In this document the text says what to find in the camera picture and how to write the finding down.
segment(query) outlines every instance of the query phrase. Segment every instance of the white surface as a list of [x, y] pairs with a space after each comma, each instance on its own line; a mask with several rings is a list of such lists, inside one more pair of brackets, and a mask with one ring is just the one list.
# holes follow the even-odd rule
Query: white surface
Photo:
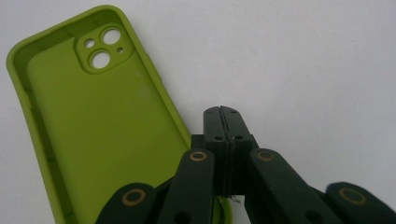
[[[0, 2], [0, 223], [53, 223], [7, 53], [105, 3]], [[355, 183], [396, 209], [394, 1], [107, 3], [130, 19], [191, 133], [205, 109], [233, 107], [311, 186]]]

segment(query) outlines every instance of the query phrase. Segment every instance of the silicone phone case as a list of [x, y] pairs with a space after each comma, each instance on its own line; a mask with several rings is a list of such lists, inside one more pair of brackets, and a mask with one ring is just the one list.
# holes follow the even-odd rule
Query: silicone phone case
[[[104, 35], [120, 39], [107, 44]], [[106, 52], [108, 64], [94, 57]], [[101, 6], [16, 45], [7, 69], [57, 223], [93, 223], [111, 195], [171, 177], [190, 134], [125, 15]], [[231, 222], [227, 201], [215, 223]]]

